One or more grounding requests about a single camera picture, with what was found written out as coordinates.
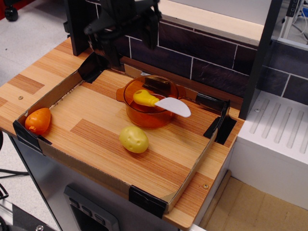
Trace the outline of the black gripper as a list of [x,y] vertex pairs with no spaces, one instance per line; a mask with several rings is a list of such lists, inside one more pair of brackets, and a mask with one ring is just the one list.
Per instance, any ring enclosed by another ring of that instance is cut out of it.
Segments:
[[102,0],[99,17],[85,27],[91,40],[101,43],[103,53],[114,70],[122,66],[112,41],[139,31],[144,45],[154,50],[158,41],[159,21],[162,18],[158,0]]

